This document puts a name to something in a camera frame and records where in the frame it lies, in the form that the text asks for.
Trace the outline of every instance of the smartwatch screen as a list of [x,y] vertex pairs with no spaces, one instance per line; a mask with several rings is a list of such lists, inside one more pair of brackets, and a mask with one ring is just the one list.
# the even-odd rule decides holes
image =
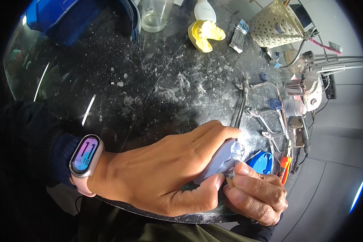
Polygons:
[[83,174],[88,170],[98,146],[99,139],[96,136],[87,136],[82,141],[73,159],[72,169],[75,173]]

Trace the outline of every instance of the yellow dental impression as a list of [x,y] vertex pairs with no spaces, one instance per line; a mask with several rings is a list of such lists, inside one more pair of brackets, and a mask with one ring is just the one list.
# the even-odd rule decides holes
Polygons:
[[213,22],[198,20],[188,27],[188,36],[198,50],[208,53],[213,51],[213,48],[207,39],[224,40],[226,34]]

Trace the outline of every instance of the hand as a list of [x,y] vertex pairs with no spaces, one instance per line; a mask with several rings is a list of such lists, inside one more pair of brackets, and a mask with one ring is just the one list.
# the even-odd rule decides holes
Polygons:
[[225,140],[241,134],[213,120],[149,146],[119,154],[104,152],[87,186],[104,198],[165,216],[214,209],[223,174],[212,175],[192,191],[180,188],[204,170]]
[[276,175],[262,175],[244,162],[235,168],[235,187],[224,186],[227,206],[237,214],[257,220],[261,225],[276,225],[288,207],[286,190]]

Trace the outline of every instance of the plastic basket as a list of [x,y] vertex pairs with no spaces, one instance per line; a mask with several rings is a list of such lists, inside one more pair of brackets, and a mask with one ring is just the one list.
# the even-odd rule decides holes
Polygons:
[[305,32],[290,6],[274,0],[250,21],[250,34],[261,47],[273,48],[303,40]]

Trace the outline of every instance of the dental lab bench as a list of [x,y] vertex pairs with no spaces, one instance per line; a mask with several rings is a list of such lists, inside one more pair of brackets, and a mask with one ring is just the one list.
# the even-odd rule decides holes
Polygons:
[[[130,19],[118,1],[81,0],[48,33],[30,29],[22,17],[4,57],[10,90],[15,99],[46,102],[59,117],[83,122],[112,152],[146,146],[214,119],[233,126],[242,101],[238,87],[244,74],[250,85],[256,85],[264,82],[261,74],[265,73],[266,81],[275,84],[284,98],[283,85],[293,73],[274,68],[250,34],[245,36],[242,53],[231,48],[240,18],[225,1],[210,3],[216,26],[226,38],[209,41],[213,48],[209,53],[198,51],[187,33],[196,21],[196,1],[174,4],[162,31],[141,30],[135,40],[131,39]],[[249,89],[245,108],[268,110],[270,98],[278,99],[274,86]],[[268,112],[262,117],[272,131],[282,132],[276,114]],[[247,157],[260,150],[271,152],[269,140],[261,135],[266,129],[258,119],[244,112],[239,128]],[[285,137],[275,140],[278,148],[285,150]],[[274,159],[272,173],[279,170],[279,161]],[[288,193],[295,178],[288,177]],[[194,184],[184,186],[194,188]],[[221,203],[224,197],[219,194],[219,205],[212,211],[175,218],[118,201],[106,202],[162,220],[235,221],[234,213]]]

